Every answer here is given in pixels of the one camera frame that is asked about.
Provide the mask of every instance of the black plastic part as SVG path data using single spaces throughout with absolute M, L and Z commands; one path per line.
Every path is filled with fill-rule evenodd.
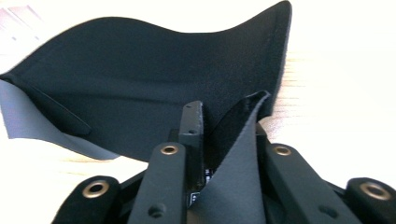
M 128 224 L 186 222 L 186 148 L 163 143 L 154 148 Z
M 178 142 L 187 148 L 187 188 L 201 189 L 204 177 L 204 114 L 201 101 L 184 105 Z
M 269 188 L 280 200 L 289 221 L 361 223 L 297 150 L 272 144 L 264 151 L 262 173 L 268 175 L 272 185 Z
M 84 180 L 64 201 L 52 223 L 116 223 L 121 210 L 119 196 L 120 184 L 113 177 L 94 176 Z
M 134 199 L 136 198 L 137 192 L 139 191 L 140 185 L 142 184 L 143 177 L 146 171 L 143 171 L 132 178 L 122 182 L 120 199 L 122 201 L 122 209 L 120 211 L 120 222 L 126 223 L 134 205 Z
M 380 181 L 371 178 L 349 180 L 345 199 L 363 223 L 396 223 L 396 191 Z

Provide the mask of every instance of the black fabric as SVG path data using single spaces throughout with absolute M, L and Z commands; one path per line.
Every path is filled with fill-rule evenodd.
M 23 91 L 2 80 L 0 112 L 8 138 L 40 139 L 73 148 L 77 153 L 97 160 L 113 160 L 119 156 L 82 138 L 61 133 L 37 110 Z
M 188 223 L 265 223 L 256 147 L 259 109 L 268 98 L 257 92 L 236 104 L 219 126 L 230 136 L 217 171 L 187 213 Z
M 256 91 L 273 95 L 259 118 L 270 115 L 289 26 L 289 2 L 208 34 L 102 18 L 56 36 L 0 78 L 24 90 L 62 132 L 148 161 L 188 102 L 204 102 L 207 134 Z

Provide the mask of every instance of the black bracket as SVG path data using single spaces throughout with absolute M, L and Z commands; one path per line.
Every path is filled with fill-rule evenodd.
M 53 223 L 202 223 L 187 216 L 191 197 L 196 199 L 206 184 L 203 124 L 202 103 L 185 105 L 177 137 L 171 134 L 178 142 L 156 146 L 145 172 L 122 184 L 108 176 L 85 180 Z M 322 180 L 294 148 L 271 144 L 260 125 L 255 138 L 262 185 L 257 196 L 265 211 L 260 223 L 396 222 L 396 191 L 390 186 L 355 178 L 339 189 Z M 232 186 L 221 187 L 237 194 Z M 238 211 L 227 212 L 224 216 L 233 217 Z

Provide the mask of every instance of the wooden surface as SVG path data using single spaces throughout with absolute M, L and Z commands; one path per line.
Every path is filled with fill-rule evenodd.
M 75 3 L 53 2 L 46 2 L 51 11 L 44 9 L 44 3 L 33 1 L 33 6 L 52 22 L 55 35 L 107 15 L 138 18 L 182 32 L 210 32 L 233 27 L 276 1 L 203 1 L 191 6 L 136 1 L 130 3 L 130 10 L 120 2 L 120 7 L 75 8 L 70 20 L 65 19 L 66 9 Z M 291 3 L 285 74 L 274 115 L 263 119 L 262 126 L 272 142 L 295 147 L 322 178 L 340 187 L 352 177 L 367 176 L 396 188 L 393 2 Z M 123 181 L 146 167 L 127 158 L 95 161 L 36 140 L 8 140 L 3 125 L 0 143 L 0 223 L 49 223 L 83 179 L 112 175 Z

